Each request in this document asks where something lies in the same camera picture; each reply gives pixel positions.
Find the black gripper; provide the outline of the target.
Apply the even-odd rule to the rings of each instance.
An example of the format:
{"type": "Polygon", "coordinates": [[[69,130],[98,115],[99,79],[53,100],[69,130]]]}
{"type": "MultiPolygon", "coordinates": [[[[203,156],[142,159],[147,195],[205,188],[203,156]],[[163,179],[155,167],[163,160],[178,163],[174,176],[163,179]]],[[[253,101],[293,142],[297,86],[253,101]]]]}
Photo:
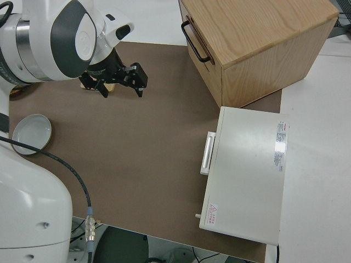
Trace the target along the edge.
{"type": "Polygon", "coordinates": [[[143,89],[146,88],[148,77],[139,63],[133,63],[129,67],[124,64],[98,63],[90,65],[79,78],[83,87],[88,90],[96,90],[107,98],[109,91],[106,84],[121,84],[135,90],[139,98],[143,96],[143,89]]]}

